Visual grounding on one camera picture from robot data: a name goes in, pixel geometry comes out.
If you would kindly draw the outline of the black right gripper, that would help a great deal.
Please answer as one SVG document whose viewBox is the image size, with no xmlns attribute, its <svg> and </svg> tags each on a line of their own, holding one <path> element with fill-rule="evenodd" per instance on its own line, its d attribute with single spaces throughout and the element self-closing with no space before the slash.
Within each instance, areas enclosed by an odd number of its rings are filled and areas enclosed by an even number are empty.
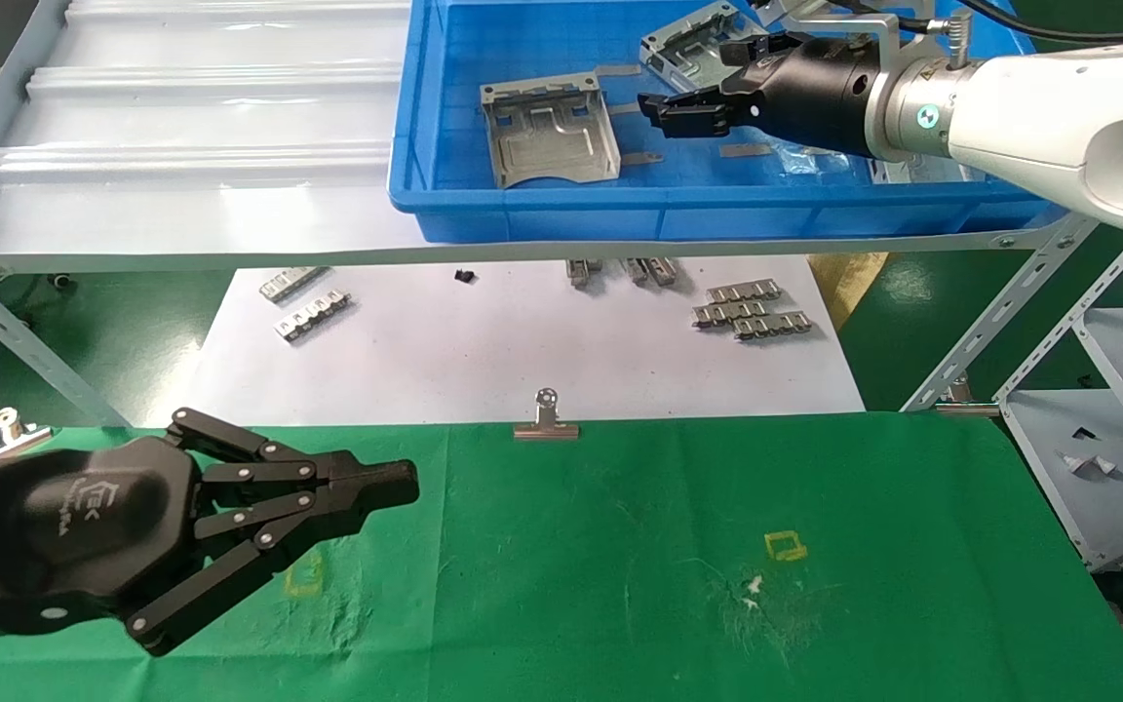
<svg viewBox="0 0 1123 702">
<path fill-rule="evenodd" d="M 731 125 L 748 126 L 796 145 L 871 157 L 865 126 L 882 72 L 876 43 L 754 34 L 722 42 L 720 61 L 736 70 L 722 92 L 640 93 L 640 112 L 666 138 L 727 137 Z"/>
</svg>

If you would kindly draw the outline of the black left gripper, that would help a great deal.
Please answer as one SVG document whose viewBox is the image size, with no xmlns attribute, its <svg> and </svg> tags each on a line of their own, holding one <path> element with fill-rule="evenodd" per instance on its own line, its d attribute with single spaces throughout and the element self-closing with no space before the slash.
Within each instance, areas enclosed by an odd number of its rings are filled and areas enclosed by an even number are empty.
<svg viewBox="0 0 1123 702">
<path fill-rule="evenodd" d="M 410 459 L 305 453 L 195 409 L 175 411 L 168 441 L 0 459 L 0 637 L 121 619 L 195 573 L 200 469 L 188 450 L 214 459 L 202 471 L 213 493 L 420 491 Z"/>
</svg>

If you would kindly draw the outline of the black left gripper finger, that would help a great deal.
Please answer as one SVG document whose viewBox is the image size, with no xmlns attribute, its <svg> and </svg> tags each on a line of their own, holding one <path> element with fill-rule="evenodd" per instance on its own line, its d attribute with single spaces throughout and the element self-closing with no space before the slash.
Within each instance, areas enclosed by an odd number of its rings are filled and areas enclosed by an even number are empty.
<svg viewBox="0 0 1123 702">
<path fill-rule="evenodd" d="M 126 631 L 150 656 L 165 656 L 318 543 L 360 534 L 369 512 L 418 496 L 417 487 L 313 487 L 201 516 L 193 537 L 204 560 L 126 617 Z"/>
</svg>

